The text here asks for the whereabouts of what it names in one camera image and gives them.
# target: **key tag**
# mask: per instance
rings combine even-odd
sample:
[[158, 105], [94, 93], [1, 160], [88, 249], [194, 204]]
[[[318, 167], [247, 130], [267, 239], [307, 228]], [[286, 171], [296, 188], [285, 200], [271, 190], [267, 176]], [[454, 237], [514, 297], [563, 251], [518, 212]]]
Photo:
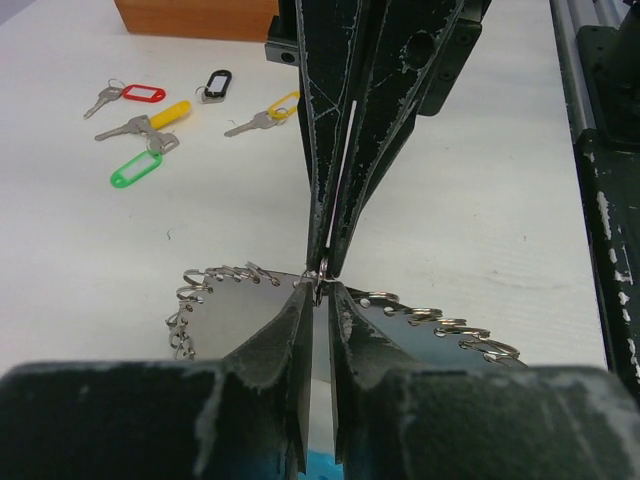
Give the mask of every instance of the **key tag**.
[[276, 120], [286, 120], [298, 111], [300, 92], [291, 92], [269, 107], [269, 115]]
[[216, 70], [209, 77], [206, 85], [196, 89], [196, 97], [200, 103], [220, 103], [227, 97], [227, 90], [233, 75], [229, 70]]
[[150, 87], [148, 85], [139, 85], [137, 83], [128, 85], [122, 91], [123, 98], [146, 103], [158, 103], [164, 100], [166, 96], [167, 92], [165, 92], [162, 88]]
[[111, 175], [111, 185], [126, 188], [152, 172], [162, 163], [162, 155], [145, 150], [137, 157], [125, 163]]

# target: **white surface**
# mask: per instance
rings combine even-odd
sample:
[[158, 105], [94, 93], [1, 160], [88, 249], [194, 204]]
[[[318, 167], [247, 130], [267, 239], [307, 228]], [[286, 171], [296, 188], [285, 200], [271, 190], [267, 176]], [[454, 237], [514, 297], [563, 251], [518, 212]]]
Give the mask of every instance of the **white surface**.
[[[71, 21], [69, 12], [82, 21]], [[495, 0], [444, 111], [416, 131], [361, 219], [345, 283], [488, 328], [535, 364], [604, 366], [547, 2]], [[308, 183], [297, 120], [223, 133], [297, 89], [262, 45], [126, 33], [110, 0], [40, 0], [0, 27], [0, 371], [43, 359], [169, 358], [187, 268], [303, 269]], [[227, 100], [193, 94], [234, 73]], [[83, 113], [109, 78], [163, 87]], [[183, 99], [180, 147], [134, 186], [144, 149], [94, 135]]]

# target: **yellow key tag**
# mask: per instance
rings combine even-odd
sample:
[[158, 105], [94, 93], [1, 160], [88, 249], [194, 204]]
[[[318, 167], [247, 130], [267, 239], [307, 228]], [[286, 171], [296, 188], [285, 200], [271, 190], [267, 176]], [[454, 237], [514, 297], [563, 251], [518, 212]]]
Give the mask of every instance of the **yellow key tag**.
[[298, 111], [300, 92], [291, 92], [269, 107], [269, 115], [276, 120], [285, 120]]

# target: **white paint scratch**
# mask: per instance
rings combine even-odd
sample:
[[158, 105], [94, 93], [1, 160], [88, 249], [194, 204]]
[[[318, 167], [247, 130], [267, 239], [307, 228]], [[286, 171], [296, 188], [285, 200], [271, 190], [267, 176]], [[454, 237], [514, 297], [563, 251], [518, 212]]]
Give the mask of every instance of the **white paint scratch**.
[[342, 327], [342, 335], [344, 335], [345, 340], [348, 342], [353, 332], [353, 317], [351, 313], [342, 312], [342, 322], [340, 322], [340, 326]]
[[636, 382], [640, 383], [640, 365], [638, 365], [638, 357], [636, 356], [636, 344], [631, 338], [627, 338], [629, 342], [629, 351], [631, 352], [631, 365], [636, 368]]
[[631, 275], [622, 275], [617, 270], [616, 270], [616, 273], [613, 275], [613, 278], [617, 282], [628, 283], [629, 285], [633, 285], [633, 278], [631, 277]]
[[627, 246], [622, 245], [622, 253], [624, 253], [624, 259], [627, 263], [627, 273], [629, 274], [629, 279], [631, 280], [631, 285], [633, 285], [633, 276], [631, 275], [631, 265], [629, 264], [629, 255], [627, 254]]
[[604, 233], [607, 235], [607, 240], [611, 240], [611, 219], [609, 218], [609, 202], [607, 202], [607, 198], [602, 192], [598, 192], [598, 195], [596, 195], [596, 200], [598, 200], [598, 209], [600, 210], [600, 216], [602, 217]]

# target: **metal key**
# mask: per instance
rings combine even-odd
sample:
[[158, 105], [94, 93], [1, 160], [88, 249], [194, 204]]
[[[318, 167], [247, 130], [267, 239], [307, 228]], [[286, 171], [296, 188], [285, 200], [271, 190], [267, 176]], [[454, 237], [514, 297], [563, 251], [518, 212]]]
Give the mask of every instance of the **metal key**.
[[246, 132], [247, 130], [253, 130], [254, 128], [271, 128], [278, 124], [278, 120], [269, 115], [269, 112], [256, 113], [250, 122], [240, 125], [232, 130], [229, 130], [224, 134], [225, 137], [235, 137], [236, 135]]
[[112, 87], [112, 86], [108, 86], [107, 88], [102, 90], [98, 94], [98, 101], [96, 102], [96, 104], [93, 107], [91, 107], [87, 111], [87, 113], [84, 114], [85, 120], [87, 118], [90, 118], [94, 113], [100, 110], [107, 103], [113, 102], [114, 100], [119, 99], [122, 96], [123, 90], [124, 89], [120, 87]]
[[133, 117], [121, 127], [96, 135], [95, 139], [98, 142], [101, 142], [109, 137], [115, 137], [116, 135], [123, 135], [125, 133], [146, 133], [147, 128], [150, 128], [149, 117], [146, 115], [140, 115], [139, 117]]
[[171, 150], [180, 145], [180, 140], [173, 133], [162, 133], [155, 131], [149, 135], [148, 150], [166, 155]]

